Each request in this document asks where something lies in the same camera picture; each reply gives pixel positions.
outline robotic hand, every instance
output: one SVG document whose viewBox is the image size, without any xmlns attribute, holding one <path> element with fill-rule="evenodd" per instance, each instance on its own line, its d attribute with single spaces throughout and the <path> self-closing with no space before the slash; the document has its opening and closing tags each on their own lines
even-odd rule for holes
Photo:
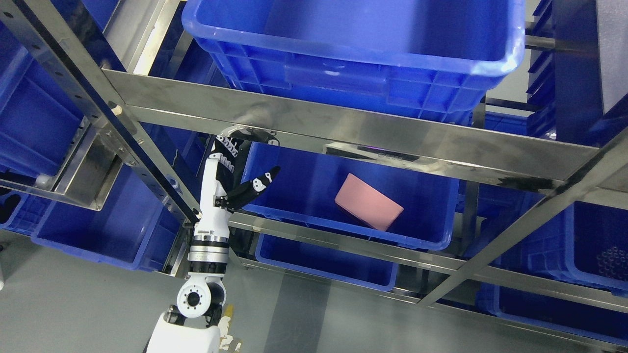
<svg viewBox="0 0 628 353">
<path fill-rule="evenodd" d="M 250 135 L 254 139 L 277 144 L 272 137 L 260 138 L 260 133 L 232 133 L 238 137 Z M 216 136 L 210 143 L 213 145 L 205 161 L 200 196 L 202 216 L 194 225 L 190 242 L 187 282 L 176 296 L 176 306 L 162 313 L 157 321 L 146 348 L 147 353 L 218 353 L 218 322 L 226 299 L 222 277 L 229 257 L 227 221 L 233 212 L 262 194 L 279 173 L 279 167 L 275 166 L 265 174 L 234 188 L 234 162 L 239 140 Z M 198 317 L 205 318 L 205 329 L 184 326 L 186 318 Z"/>
</svg>

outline metal beam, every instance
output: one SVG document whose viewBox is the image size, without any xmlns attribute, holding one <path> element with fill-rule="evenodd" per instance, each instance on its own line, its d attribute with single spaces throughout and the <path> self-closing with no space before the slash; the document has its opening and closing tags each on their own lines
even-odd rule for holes
<svg viewBox="0 0 628 353">
<path fill-rule="evenodd" d="M 194 210 L 199 206 L 195 197 L 142 125 L 129 116 L 124 101 L 52 3 L 1 0 L 0 11 L 7 28 L 31 50 L 92 124 L 110 138 L 106 142 L 123 162 L 158 198 L 170 204 L 175 217 L 196 219 Z"/>
<path fill-rule="evenodd" d="M 555 48 L 556 48 L 556 42 L 554 38 L 526 35 L 526 49 L 554 50 Z"/>
<path fill-rule="evenodd" d="M 597 188 L 608 177 L 628 165 L 628 128 L 604 146 L 591 160 L 578 169 L 567 183 L 539 201 L 515 223 L 497 236 L 483 250 L 425 296 L 419 305 L 427 307 L 460 283 L 472 278 L 495 258 L 523 240 L 573 202 Z"/>
<path fill-rule="evenodd" d="M 461 259 L 381 244 L 238 212 L 231 217 L 229 225 L 247 231 L 307 242 L 449 275 L 455 274 L 467 263 Z M 614 296 L 608 291 L 594 288 L 562 283 L 490 266 L 482 268 L 469 279 L 628 313 L 628 298 Z"/>
<path fill-rule="evenodd" d="M 240 124 L 274 131 L 285 147 L 317 153 L 324 152 L 332 142 L 346 143 L 360 151 L 355 156 L 360 160 L 492 185 L 537 192 L 552 190 L 597 150 L 240 90 L 103 71 L 140 121 L 205 133 L 219 133 L 228 126 Z"/>
</svg>

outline metal rail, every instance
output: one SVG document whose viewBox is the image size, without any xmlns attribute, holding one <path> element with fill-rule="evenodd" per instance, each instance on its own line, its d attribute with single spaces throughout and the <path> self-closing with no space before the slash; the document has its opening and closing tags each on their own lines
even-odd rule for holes
<svg viewBox="0 0 628 353">
<path fill-rule="evenodd" d="M 250 126 L 273 131 L 284 147 L 547 195 L 599 151 L 234 89 L 103 72 L 142 122 L 210 134 L 233 124 Z M 625 195 L 625 191 L 609 190 L 587 195 L 586 200 L 617 205 L 619 197 L 612 194 Z M 625 201 L 621 208 L 628 209 L 628 198 Z"/>
</svg>

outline rack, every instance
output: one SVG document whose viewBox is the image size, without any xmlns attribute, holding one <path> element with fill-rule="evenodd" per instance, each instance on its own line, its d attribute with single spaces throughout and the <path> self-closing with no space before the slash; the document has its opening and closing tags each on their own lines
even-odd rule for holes
<svg viewBox="0 0 628 353">
<path fill-rule="evenodd" d="M 77 11 L 82 7 L 79 0 L 66 3 L 74 3 Z M 149 77 L 147 74 L 156 53 L 180 7 L 179 0 L 121 1 L 103 35 L 99 30 L 85 30 L 96 26 L 89 15 L 79 16 L 82 21 L 67 24 L 50 2 L 1 0 L 2 22 L 84 112 L 85 136 L 79 140 L 82 142 L 77 143 L 76 149 L 70 150 L 66 164 L 87 169 L 79 173 L 76 168 L 62 168 L 62 174 L 55 180 L 66 182 L 55 181 L 53 186 L 45 188 L 33 180 L 12 178 L 11 175 L 0 176 L 0 185 L 100 209 L 124 163 L 179 221 L 196 220 L 200 207 L 187 187 L 186 171 L 181 171 L 180 165 L 168 161 L 159 152 L 141 125 L 148 122 L 210 134 L 218 134 L 238 124 L 271 131 L 285 147 L 331 153 L 328 147 L 333 143 L 333 150 L 357 153 L 356 158 L 370 163 L 542 193 L 545 195 L 542 201 L 468 261 L 452 254 L 412 251 L 263 219 L 245 212 L 234 214 L 230 220 L 234 242 L 243 244 L 233 246 L 230 256 L 244 266 L 329 281 L 255 261 L 251 251 L 258 235 L 251 237 L 250 232 L 241 234 L 237 230 L 242 229 L 394 261 L 403 265 L 398 285 L 390 292 L 369 290 L 373 294 L 502 322 L 603 350 L 628 352 L 628 348 L 616 344 L 503 320 L 453 304 L 464 301 L 456 296 L 459 288 L 484 282 L 628 313 L 628 298 L 490 266 L 495 258 L 575 201 L 628 209 L 628 185 L 625 183 L 628 177 L 628 155 L 625 153 L 628 129 L 605 146 L 596 148 L 478 128 L 482 126 L 486 104 L 535 110 L 535 107 L 518 102 L 487 99 L 474 114 L 474 127 L 467 128 Z M 129 35 L 121 28 L 131 28 L 134 32 Z M 550 50 L 555 46 L 547 38 L 527 36 L 526 39 L 530 48 Z M 181 35 L 169 63 L 170 72 L 176 72 L 190 43 L 188 35 Z M 342 119 L 347 117 L 362 121 L 359 136 L 332 129 L 342 126 Z M 319 123 L 321 118 L 326 120 L 325 124 Z M 365 151 L 358 146 L 376 146 L 378 150 Z M 94 156 L 97 163 L 85 163 L 90 156 Z M 73 194 L 65 190 L 80 188 L 81 178 L 77 175 L 96 172 L 102 175 L 104 182 L 90 185 L 89 192 L 77 192 L 80 198 L 68 196 Z M 466 207 L 463 215 L 464 232 L 475 229 L 476 207 L 473 204 L 477 205 L 477 184 L 474 183 L 467 186 L 467 205 L 471 207 Z M 184 233 L 182 229 L 175 240 L 170 251 L 171 261 L 163 273 L 176 275 L 181 272 L 187 246 Z M 443 276 L 437 277 L 436 283 L 419 280 L 425 271 Z M 367 290 L 345 283 L 334 285 Z"/>
</svg>

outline plastic bin handle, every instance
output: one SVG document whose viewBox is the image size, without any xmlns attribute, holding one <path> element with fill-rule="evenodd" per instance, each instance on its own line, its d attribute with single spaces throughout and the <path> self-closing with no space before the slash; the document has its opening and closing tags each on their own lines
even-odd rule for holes
<svg viewBox="0 0 628 353">
<path fill-rule="evenodd" d="M 285 69 L 286 81 L 295 85 L 372 95 L 387 92 L 388 69 L 376 64 L 295 55 Z"/>
</svg>

